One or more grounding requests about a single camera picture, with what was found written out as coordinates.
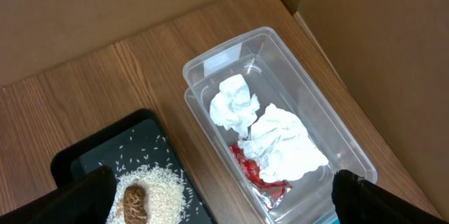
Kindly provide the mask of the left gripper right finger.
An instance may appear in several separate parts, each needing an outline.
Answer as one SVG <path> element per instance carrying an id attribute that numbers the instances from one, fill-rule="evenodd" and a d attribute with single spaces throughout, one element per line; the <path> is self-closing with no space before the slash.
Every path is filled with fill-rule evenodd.
<path id="1" fill-rule="evenodd" d="M 445 224 L 345 169 L 334 175 L 331 197 L 341 224 Z"/>

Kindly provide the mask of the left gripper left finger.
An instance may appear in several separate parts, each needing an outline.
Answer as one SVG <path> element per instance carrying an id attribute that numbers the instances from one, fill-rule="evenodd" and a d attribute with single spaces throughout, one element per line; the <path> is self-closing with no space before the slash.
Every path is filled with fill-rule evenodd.
<path id="1" fill-rule="evenodd" d="M 116 179 L 108 166 L 58 188 L 1 216 L 1 224 L 105 223 L 116 193 Z"/>

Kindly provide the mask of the brown cookie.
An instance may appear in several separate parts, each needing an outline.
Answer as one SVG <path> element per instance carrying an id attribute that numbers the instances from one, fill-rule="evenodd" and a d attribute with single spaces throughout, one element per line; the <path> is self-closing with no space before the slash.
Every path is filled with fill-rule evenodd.
<path id="1" fill-rule="evenodd" d="M 123 214 L 125 224 L 146 224 L 148 215 L 145 210 L 145 189 L 133 184 L 123 194 Z"/>

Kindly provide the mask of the red snack wrapper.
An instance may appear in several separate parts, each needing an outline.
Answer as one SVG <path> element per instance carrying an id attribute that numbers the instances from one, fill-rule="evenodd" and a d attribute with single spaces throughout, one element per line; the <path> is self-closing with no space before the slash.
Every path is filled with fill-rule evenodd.
<path id="1" fill-rule="evenodd" d="M 250 181 L 256 195 L 260 198 L 265 208 L 271 211 L 283 200 L 284 195 L 292 189 L 286 180 L 267 183 L 260 177 L 260 167 L 252 159 L 248 159 L 237 143 L 229 147 L 239 168 L 245 177 Z"/>

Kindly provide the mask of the white napkin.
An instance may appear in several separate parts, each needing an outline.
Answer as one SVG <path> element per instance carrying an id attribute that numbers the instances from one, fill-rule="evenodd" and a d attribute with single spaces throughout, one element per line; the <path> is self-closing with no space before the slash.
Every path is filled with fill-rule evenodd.
<path id="1" fill-rule="evenodd" d="M 259 167 L 266 183 L 295 181 L 304 174 L 328 165 L 327 157 L 315 146 L 300 118 L 270 104 L 251 126 L 250 137 L 238 146 Z"/>

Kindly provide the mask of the small white tissue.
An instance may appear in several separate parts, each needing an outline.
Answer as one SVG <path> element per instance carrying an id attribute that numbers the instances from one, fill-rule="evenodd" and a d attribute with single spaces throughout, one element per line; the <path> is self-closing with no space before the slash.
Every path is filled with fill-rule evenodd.
<path id="1" fill-rule="evenodd" d="M 248 128 L 257 120 L 256 112 L 260 109 L 257 95 L 250 94 L 241 74 L 222 81 L 219 90 L 210 103 L 210 118 L 226 131 L 233 129 L 240 139 L 247 138 Z"/>

